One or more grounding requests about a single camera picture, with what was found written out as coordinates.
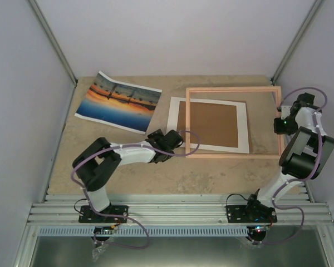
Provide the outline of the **pink wooden picture frame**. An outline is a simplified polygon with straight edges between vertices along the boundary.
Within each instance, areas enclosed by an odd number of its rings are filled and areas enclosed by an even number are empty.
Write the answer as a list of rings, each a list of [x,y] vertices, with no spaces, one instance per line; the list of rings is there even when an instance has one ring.
[[[278,107],[282,102],[282,89],[280,86],[262,86],[262,87],[187,87],[185,93],[185,129],[190,130],[190,100],[192,93],[260,93],[270,92],[274,93],[276,103],[276,115],[281,116]],[[277,154],[191,154],[186,155],[190,159],[279,159],[285,149],[284,138],[278,135],[278,153]]]

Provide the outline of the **sunset landscape photo print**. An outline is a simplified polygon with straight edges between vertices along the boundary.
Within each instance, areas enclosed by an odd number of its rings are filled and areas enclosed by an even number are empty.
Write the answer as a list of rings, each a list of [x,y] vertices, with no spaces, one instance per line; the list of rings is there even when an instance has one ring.
[[[121,82],[98,72],[75,116],[145,134],[162,90]]]

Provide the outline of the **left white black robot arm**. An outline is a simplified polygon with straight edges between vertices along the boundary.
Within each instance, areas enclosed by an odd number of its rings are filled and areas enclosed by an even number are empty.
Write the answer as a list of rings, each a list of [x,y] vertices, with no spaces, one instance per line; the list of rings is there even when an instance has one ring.
[[[164,162],[174,156],[174,149],[183,142],[183,137],[175,130],[166,134],[156,130],[144,141],[132,144],[110,143],[104,137],[96,139],[72,163],[75,175],[82,181],[91,215],[98,222],[104,222],[112,214],[105,186],[118,167]]]

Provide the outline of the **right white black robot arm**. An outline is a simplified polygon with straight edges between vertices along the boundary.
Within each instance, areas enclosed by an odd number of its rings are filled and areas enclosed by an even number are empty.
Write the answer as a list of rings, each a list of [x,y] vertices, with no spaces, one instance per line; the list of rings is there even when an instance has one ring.
[[[248,221],[276,222],[276,202],[294,186],[314,180],[331,155],[334,138],[323,129],[322,108],[314,100],[313,94],[302,93],[288,111],[279,107],[281,117],[274,119],[274,132],[291,140],[280,156],[277,177],[249,197],[244,208]]]

